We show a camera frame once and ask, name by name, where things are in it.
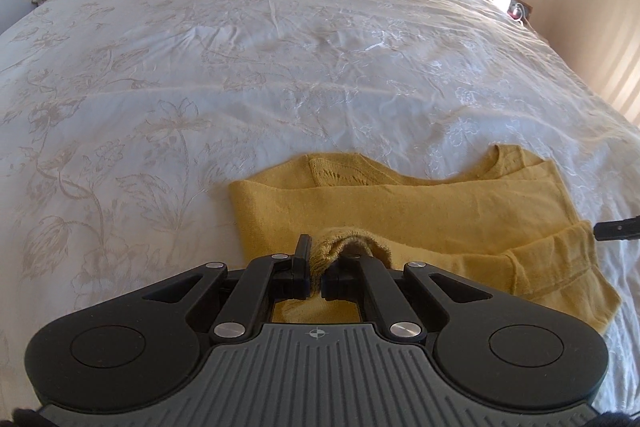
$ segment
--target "bed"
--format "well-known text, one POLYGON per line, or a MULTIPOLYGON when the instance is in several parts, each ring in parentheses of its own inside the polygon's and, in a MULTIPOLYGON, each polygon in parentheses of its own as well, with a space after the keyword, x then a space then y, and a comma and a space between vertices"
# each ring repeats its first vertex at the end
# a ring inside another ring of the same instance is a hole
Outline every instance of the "bed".
MULTIPOLYGON (((227 185, 306 152, 444 178, 496 142, 561 168, 579 214, 640 214, 640 132, 484 0, 51 0, 0 36, 0 417, 60 315, 216 260, 227 185)), ((595 405, 640 409, 638 243, 595 405)))

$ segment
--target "circular pad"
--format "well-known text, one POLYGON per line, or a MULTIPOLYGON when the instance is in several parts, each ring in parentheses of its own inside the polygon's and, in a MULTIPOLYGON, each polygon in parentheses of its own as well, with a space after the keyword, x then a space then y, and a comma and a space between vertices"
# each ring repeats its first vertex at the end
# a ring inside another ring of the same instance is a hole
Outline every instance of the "circular pad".
POLYGON ((124 326, 100 326, 80 333, 71 343, 78 362, 109 369, 133 362, 145 350, 145 337, 124 326))
POLYGON ((501 360, 520 367, 542 367, 560 358, 564 346, 552 331, 538 326, 507 326, 489 338, 489 346, 501 360))

